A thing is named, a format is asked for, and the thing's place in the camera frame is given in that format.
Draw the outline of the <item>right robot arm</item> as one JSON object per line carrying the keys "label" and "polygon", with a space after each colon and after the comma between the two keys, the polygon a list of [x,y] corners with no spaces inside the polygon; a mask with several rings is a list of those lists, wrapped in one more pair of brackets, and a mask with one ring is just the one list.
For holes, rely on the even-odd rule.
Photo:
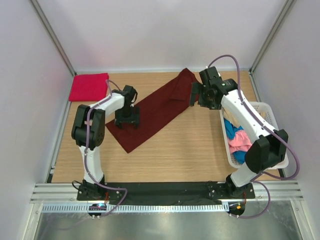
{"label": "right robot arm", "polygon": [[226,194],[237,198],[242,196],[251,180],[285,160],[289,137],[285,130],[278,130],[265,121],[245,98],[238,84],[231,78],[223,80],[214,66],[200,71],[199,76],[201,82],[192,84],[190,106],[198,104],[210,110],[228,110],[237,118],[251,142],[244,163],[225,180]]}

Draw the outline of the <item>dark red t-shirt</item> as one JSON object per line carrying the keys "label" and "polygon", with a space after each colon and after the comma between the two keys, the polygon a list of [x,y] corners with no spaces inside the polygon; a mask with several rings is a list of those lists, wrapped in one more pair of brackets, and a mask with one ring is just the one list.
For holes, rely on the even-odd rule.
{"label": "dark red t-shirt", "polygon": [[192,83],[196,82],[195,75],[185,68],[174,79],[137,103],[140,111],[138,128],[124,123],[120,129],[114,120],[105,126],[121,147],[130,153],[189,107]]}

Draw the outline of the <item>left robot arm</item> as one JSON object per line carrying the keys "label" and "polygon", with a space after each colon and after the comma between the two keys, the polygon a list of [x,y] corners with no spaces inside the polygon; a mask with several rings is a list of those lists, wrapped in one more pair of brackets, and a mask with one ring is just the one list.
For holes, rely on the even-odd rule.
{"label": "left robot arm", "polygon": [[123,124],[137,129],[140,125],[140,109],[135,106],[138,92],[125,85],[122,90],[112,90],[102,100],[81,104],[76,111],[71,137],[82,155],[84,176],[77,190],[77,200],[102,200],[108,189],[101,167],[100,146],[105,138],[106,117],[115,114],[114,124],[121,129]]}

